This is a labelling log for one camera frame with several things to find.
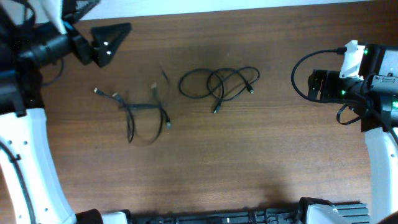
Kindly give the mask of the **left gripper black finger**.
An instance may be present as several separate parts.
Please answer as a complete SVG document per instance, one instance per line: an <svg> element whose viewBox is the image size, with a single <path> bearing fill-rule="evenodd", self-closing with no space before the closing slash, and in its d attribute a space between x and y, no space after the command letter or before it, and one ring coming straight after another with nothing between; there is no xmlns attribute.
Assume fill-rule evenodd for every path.
<svg viewBox="0 0 398 224"><path fill-rule="evenodd" d="M99 67L108 65L131 30L130 23L92 28L91 52L93 61Z"/></svg>
<svg viewBox="0 0 398 224"><path fill-rule="evenodd" d="M100 0L63 0L62 20L70 24L77 23L99 3Z"/></svg>

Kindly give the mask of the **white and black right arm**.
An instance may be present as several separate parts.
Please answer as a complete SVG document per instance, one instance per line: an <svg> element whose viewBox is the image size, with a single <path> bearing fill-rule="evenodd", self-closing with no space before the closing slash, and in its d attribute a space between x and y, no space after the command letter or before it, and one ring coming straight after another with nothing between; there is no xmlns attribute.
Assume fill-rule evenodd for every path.
<svg viewBox="0 0 398 224"><path fill-rule="evenodd" d="M361 122L371 163L371 223L397 212L397 47L352 40L338 71L314 70L307 98L338 103Z"/></svg>

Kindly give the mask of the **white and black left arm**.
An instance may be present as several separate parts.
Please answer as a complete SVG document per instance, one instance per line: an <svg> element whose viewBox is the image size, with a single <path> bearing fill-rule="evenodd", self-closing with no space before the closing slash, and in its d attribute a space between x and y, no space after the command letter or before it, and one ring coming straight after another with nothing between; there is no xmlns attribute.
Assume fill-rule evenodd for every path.
<svg viewBox="0 0 398 224"><path fill-rule="evenodd" d="M76 213L60 185L49 148L40 69L73 54L83 65L104 67L131 31L129 23L94 27L92 41L75 24L96 1L41 1L47 22L21 1L1 2L1 169L17 223L130 223L127 210Z"/></svg>

